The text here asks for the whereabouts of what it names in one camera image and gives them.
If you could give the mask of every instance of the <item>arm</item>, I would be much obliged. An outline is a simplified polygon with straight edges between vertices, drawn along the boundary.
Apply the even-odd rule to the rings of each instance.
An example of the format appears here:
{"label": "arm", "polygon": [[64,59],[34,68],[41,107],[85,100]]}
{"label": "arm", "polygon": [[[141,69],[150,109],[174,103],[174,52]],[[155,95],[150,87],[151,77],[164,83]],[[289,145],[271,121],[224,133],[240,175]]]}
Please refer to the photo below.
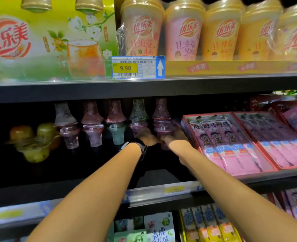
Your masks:
{"label": "arm", "polygon": [[164,136],[168,147],[199,180],[248,242],[297,241],[297,220],[212,163],[182,131]]}
{"label": "arm", "polygon": [[[148,129],[139,138],[147,146],[159,142]],[[128,144],[75,187],[27,242],[104,241],[141,154],[136,143]]]}

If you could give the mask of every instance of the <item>yellow display box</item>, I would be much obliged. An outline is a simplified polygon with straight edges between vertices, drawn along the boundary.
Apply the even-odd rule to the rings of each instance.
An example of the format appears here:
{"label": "yellow display box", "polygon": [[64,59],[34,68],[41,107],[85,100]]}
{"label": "yellow display box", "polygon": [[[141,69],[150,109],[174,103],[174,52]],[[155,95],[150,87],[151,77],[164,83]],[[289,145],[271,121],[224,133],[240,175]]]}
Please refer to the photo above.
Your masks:
{"label": "yellow display box", "polygon": [[297,73],[297,61],[166,61],[165,77]]}

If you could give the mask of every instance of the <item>person's left arm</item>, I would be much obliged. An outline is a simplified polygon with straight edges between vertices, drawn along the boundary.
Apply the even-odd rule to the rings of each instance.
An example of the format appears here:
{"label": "person's left arm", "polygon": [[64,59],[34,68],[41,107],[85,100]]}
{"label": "person's left arm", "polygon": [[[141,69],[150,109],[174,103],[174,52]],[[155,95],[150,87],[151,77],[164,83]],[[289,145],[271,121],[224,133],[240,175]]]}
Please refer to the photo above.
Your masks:
{"label": "person's left arm", "polygon": [[[159,142],[148,129],[138,138],[147,146]],[[104,241],[141,154],[136,143],[129,143],[75,187],[26,242]]]}

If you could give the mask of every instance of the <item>watch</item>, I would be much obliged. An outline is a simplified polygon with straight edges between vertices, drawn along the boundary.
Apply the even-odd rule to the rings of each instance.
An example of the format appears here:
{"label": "watch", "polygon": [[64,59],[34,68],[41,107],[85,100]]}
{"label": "watch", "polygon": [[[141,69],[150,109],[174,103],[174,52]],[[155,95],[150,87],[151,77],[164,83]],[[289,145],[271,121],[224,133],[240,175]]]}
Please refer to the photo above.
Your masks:
{"label": "watch", "polygon": [[120,148],[120,151],[123,150],[128,144],[130,143],[136,143],[142,150],[142,155],[139,158],[139,161],[142,161],[144,159],[144,156],[146,154],[147,146],[144,144],[142,140],[139,138],[131,137],[127,142],[125,142],[122,147]]}

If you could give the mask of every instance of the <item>green round logo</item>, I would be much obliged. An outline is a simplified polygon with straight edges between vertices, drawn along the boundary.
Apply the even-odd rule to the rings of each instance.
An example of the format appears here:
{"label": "green round logo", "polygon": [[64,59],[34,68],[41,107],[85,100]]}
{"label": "green round logo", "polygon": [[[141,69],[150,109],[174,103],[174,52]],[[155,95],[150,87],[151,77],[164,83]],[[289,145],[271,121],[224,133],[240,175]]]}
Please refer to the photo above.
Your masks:
{"label": "green round logo", "polygon": [[143,237],[140,235],[137,235],[135,238],[135,242],[143,242]]}
{"label": "green round logo", "polygon": [[168,219],[167,217],[163,218],[163,220],[162,220],[162,224],[163,224],[164,226],[168,226],[168,225],[170,225],[170,219]]}

